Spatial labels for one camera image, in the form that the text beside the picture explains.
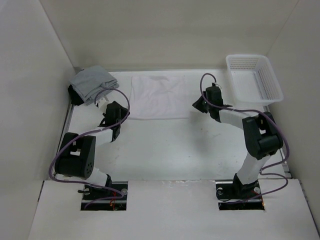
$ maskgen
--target white towel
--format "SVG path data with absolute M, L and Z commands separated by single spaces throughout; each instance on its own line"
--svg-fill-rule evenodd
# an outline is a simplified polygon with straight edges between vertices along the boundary
M 134 76 L 130 95 L 131 119 L 186 119 L 188 93 L 184 77 Z

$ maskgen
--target basket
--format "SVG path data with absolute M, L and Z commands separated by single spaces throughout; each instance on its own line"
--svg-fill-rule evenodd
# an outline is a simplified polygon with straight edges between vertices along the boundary
M 228 55 L 226 64 L 236 107 L 267 106 L 284 99 L 266 56 Z

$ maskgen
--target gray towel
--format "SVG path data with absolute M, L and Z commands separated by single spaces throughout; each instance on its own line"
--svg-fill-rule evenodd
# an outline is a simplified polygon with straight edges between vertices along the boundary
M 116 89 L 119 87 L 117 79 L 98 65 L 80 71 L 69 82 L 86 105 L 92 104 L 98 92 L 104 88 Z M 105 96 L 110 92 L 111 90 L 107 90 L 101 96 Z

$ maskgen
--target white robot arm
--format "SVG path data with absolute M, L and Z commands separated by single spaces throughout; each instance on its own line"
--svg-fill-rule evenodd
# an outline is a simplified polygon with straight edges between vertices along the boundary
M 220 88 L 213 83 L 204 92 L 206 99 L 219 107 L 224 105 Z M 283 146 L 283 140 L 278 131 L 262 115 L 251 116 L 247 113 L 212 107 L 201 96 L 193 105 L 202 113 L 210 114 L 219 123 L 230 124 L 243 130 L 245 146 L 248 151 L 241 169 L 234 175 L 230 184 L 216 184 L 219 200 L 247 199 L 255 188 L 259 187 L 258 175 L 261 168 Z M 273 121 L 270 112 L 264 112 Z
M 98 129 L 104 129 L 121 121 L 128 113 L 128 109 L 122 107 L 116 101 L 107 104 L 104 118 Z M 120 134 L 120 125 L 86 135 L 74 141 L 56 160 L 54 164 L 55 178 L 66 181 L 86 181 L 87 183 L 109 187 L 112 184 L 111 177 L 94 167 L 96 147 L 105 143 L 111 143 Z M 63 136 L 60 149 L 79 134 L 67 132 Z

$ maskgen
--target white floor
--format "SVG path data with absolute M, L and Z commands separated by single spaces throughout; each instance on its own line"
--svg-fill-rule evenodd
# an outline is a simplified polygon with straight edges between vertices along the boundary
M 260 180 L 263 192 L 284 184 Z M 46 181 L 29 240 L 319 240 L 298 180 L 265 211 L 220 211 L 215 183 L 129 181 L 126 211 L 80 211 L 82 186 Z
M 120 90 L 128 97 L 132 76 L 185 76 L 188 85 L 189 119 L 127 120 L 118 139 L 96 148 L 95 166 L 111 175 L 113 181 L 128 180 L 224 180 L 232 179 L 247 155 L 242 130 L 211 119 L 192 107 L 200 97 L 200 78 L 216 76 L 226 104 L 233 104 L 226 70 L 168 70 L 112 72 Z M 203 88 L 213 80 L 205 78 Z M 108 98 L 127 106 L 117 92 Z M 96 128 L 102 113 L 93 105 L 75 106 L 69 132 L 83 133 Z M 282 160 L 278 151 L 267 164 Z M 284 174 L 281 165 L 267 172 Z

